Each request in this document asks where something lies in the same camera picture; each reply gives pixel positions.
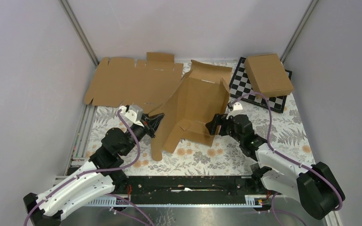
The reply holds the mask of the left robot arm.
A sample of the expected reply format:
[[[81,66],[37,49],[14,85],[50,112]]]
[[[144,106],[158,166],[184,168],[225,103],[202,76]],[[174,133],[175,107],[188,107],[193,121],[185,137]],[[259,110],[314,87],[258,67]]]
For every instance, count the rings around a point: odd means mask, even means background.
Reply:
[[[140,155],[140,141],[146,135],[155,137],[165,115],[142,114],[131,126],[126,124],[121,111],[117,116],[127,128],[126,132],[120,128],[109,129],[101,140],[101,147],[73,174],[43,193],[29,193],[23,198],[27,210],[24,225],[31,222],[34,226],[58,226],[90,201],[127,189],[123,170],[133,164],[125,165],[122,157],[134,148]]]

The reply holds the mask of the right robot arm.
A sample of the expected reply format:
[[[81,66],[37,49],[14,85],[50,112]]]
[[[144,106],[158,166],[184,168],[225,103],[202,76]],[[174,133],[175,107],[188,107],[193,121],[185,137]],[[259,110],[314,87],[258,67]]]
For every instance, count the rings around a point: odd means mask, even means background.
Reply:
[[[246,115],[215,114],[205,127],[211,135],[233,138],[244,155],[264,166],[265,170],[251,182],[254,192],[272,190],[288,196],[318,220],[342,208],[346,196],[327,164],[320,161],[307,166],[275,150],[254,131]]]

